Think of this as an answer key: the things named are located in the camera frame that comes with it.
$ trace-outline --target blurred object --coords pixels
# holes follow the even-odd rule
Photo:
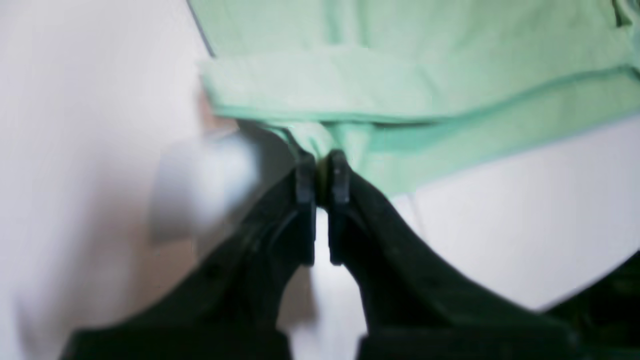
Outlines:
[[[198,96],[198,108],[202,117],[202,127],[206,133],[213,132],[216,136],[226,136],[238,130],[235,119],[217,117],[211,108],[207,94],[202,91]]]

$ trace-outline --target mint green fabric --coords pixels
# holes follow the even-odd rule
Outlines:
[[[216,113],[387,195],[640,110],[637,0],[191,0]]]

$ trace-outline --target clip jaw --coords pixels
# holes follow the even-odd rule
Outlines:
[[[287,282],[314,262],[317,198],[329,215],[331,262],[360,287],[369,333],[359,359],[585,359],[564,322],[528,312],[447,264],[343,152],[331,152],[318,171],[309,153],[298,149],[296,158],[236,233],[169,295],[120,325],[77,331],[63,359],[290,359],[275,324]],[[558,318],[576,316],[572,307],[558,309],[551,312]],[[608,354],[597,359],[623,359]]]

